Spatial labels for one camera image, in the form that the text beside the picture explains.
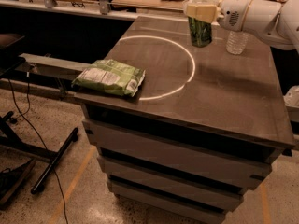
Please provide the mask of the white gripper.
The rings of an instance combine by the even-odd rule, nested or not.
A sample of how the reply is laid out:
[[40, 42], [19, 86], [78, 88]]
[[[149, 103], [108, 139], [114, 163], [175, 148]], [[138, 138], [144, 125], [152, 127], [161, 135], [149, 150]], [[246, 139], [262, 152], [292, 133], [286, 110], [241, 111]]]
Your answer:
[[226, 30], [242, 32], [249, 5], [252, 0], [186, 0], [186, 15], [206, 23], [214, 22], [220, 12], [218, 24]]

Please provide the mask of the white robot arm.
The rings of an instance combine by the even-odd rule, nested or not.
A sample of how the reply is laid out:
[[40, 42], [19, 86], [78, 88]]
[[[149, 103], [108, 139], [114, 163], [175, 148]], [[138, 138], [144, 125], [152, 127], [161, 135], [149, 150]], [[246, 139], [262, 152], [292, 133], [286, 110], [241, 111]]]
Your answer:
[[299, 51], [299, 0], [187, 0], [184, 14], [229, 31], [245, 32], [282, 50]]

